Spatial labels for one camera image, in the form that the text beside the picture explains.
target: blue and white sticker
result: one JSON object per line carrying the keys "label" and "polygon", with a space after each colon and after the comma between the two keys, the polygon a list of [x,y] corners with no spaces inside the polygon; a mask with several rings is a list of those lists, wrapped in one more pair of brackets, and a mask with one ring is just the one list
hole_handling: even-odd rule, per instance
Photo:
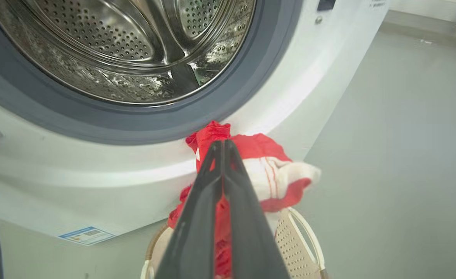
{"label": "blue and white sticker", "polygon": [[83,245],[92,245],[98,242],[102,242],[104,240],[111,239],[114,236],[114,234],[105,232],[103,230],[94,227],[88,227],[60,235],[59,237]]}

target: perforated metal drum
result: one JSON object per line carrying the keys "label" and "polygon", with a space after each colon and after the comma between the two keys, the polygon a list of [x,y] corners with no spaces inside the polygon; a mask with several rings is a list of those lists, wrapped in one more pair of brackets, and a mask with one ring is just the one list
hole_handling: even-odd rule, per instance
{"label": "perforated metal drum", "polygon": [[0,0],[0,25],[47,74],[101,100],[159,106],[214,81],[256,0]]}

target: red and white cloth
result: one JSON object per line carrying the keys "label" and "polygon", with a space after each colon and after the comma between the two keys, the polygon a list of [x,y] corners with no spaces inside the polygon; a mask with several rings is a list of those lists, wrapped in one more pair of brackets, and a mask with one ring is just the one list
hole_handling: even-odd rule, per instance
{"label": "red and white cloth", "polygon": [[[304,190],[318,182],[320,170],[306,163],[292,162],[280,145],[263,134],[239,134],[232,137],[230,127],[229,124],[220,125],[212,121],[186,139],[186,143],[196,154],[197,172],[214,141],[231,139],[238,148],[260,206],[274,233],[279,221],[279,211],[297,204],[302,199]],[[183,189],[180,194],[181,204],[169,214],[168,225],[171,228],[175,227],[181,215],[190,187]],[[222,198],[216,208],[215,273],[223,277],[231,276],[230,230],[229,203]]]}

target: gray rubber gasket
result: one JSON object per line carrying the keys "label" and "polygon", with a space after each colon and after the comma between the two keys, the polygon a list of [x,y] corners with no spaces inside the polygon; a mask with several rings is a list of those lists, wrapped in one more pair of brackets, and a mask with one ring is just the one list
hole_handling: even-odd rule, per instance
{"label": "gray rubber gasket", "polygon": [[302,0],[259,0],[246,41],[205,90],[168,106],[123,106],[94,100],[46,76],[0,30],[0,105],[45,129],[112,145],[176,140],[222,120],[270,76],[293,35]]}

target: laundry basket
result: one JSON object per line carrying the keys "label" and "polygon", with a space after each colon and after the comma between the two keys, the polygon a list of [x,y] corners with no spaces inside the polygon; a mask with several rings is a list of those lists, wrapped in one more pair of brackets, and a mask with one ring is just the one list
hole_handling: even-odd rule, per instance
{"label": "laundry basket", "polygon": [[[314,253],[307,244],[304,234],[308,236]],[[140,279],[154,278],[171,235],[173,230],[164,225],[152,238],[147,248]],[[324,257],[318,239],[311,226],[295,209],[286,208],[281,212],[275,240],[292,278],[327,279]]]}

